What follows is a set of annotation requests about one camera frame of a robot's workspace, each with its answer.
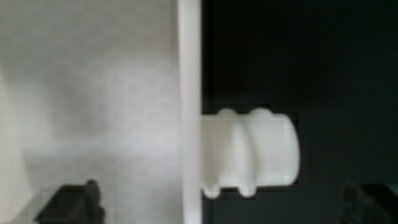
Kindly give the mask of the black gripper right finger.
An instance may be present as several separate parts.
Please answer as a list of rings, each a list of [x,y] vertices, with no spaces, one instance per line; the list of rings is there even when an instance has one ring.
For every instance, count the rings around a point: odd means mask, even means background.
[[[345,183],[340,224],[398,224],[398,194],[384,184]]]

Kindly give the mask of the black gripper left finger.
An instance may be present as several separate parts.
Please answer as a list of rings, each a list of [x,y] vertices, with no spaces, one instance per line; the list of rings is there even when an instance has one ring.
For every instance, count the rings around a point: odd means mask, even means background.
[[[106,224],[102,190],[95,180],[63,185],[34,221],[38,224]]]

